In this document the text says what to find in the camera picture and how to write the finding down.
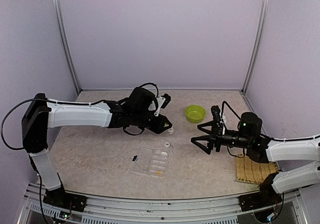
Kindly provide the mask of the small white pill bottle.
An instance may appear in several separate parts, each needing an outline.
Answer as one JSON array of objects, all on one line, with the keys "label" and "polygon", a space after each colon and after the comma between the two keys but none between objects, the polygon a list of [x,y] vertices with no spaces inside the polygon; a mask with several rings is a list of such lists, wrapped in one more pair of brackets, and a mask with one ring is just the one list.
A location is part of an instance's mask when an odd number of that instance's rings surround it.
[{"label": "small white pill bottle", "polygon": [[170,128],[170,129],[167,130],[167,132],[168,132],[169,134],[173,134],[173,133],[174,133],[174,129],[173,129],[173,128]]}]

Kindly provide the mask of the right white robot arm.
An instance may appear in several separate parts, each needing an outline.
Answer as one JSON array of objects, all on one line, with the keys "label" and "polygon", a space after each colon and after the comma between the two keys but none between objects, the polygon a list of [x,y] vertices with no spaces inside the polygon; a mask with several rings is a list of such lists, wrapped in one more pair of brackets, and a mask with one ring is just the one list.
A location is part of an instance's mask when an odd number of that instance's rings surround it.
[{"label": "right white robot arm", "polygon": [[256,194],[256,202],[266,206],[277,194],[311,186],[320,182],[320,137],[276,140],[261,134],[262,120],[252,112],[244,112],[237,130],[224,127],[218,114],[213,120],[198,125],[205,135],[191,138],[191,142],[206,154],[219,152],[221,146],[240,148],[256,163],[278,161],[310,161],[309,164],[269,175]]}]

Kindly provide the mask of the clear plastic pill organizer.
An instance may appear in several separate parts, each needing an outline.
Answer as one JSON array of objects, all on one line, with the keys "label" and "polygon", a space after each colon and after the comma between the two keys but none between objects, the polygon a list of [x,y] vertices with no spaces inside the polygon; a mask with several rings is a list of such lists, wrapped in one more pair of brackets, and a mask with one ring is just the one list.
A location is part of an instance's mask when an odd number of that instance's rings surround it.
[{"label": "clear plastic pill organizer", "polygon": [[167,155],[162,155],[162,152],[167,151],[141,147],[136,155],[137,160],[131,162],[131,170],[138,174],[163,178],[166,174],[169,153],[167,152]]}]

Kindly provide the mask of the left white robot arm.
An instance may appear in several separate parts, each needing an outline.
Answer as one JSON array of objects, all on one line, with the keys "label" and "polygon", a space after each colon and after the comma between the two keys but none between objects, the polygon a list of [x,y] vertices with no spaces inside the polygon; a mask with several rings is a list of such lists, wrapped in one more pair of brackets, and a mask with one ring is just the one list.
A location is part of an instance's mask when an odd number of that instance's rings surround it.
[{"label": "left white robot arm", "polygon": [[41,177],[50,198],[63,207],[70,202],[62,181],[52,165],[47,143],[48,129],[68,126],[93,126],[107,129],[122,129],[128,133],[130,126],[141,132],[155,134],[172,128],[169,119],[160,111],[170,103],[167,93],[156,96],[142,85],[135,87],[128,97],[119,101],[66,102],[49,99],[38,93],[32,99],[22,118],[22,145],[31,163]]}]

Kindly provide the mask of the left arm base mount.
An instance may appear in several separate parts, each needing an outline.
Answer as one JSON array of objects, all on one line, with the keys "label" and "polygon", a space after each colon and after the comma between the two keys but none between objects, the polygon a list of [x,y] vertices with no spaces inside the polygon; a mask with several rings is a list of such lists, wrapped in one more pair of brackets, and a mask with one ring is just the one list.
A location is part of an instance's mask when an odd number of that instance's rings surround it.
[{"label": "left arm base mount", "polygon": [[55,190],[47,189],[43,202],[69,211],[84,212],[88,198],[84,195],[66,192],[60,176],[58,178],[60,187]]}]

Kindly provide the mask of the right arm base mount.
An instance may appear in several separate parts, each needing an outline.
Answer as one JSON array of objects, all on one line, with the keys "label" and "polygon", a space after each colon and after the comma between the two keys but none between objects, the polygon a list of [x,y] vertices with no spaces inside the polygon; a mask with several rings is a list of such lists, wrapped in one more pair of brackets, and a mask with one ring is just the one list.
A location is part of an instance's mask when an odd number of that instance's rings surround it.
[{"label": "right arm base mount", "polygon": [[272,206],[283,201],[282,195],[276,193],[272,186],[267,186],[254,193],[240,195],[238,199],[242,212]]}]

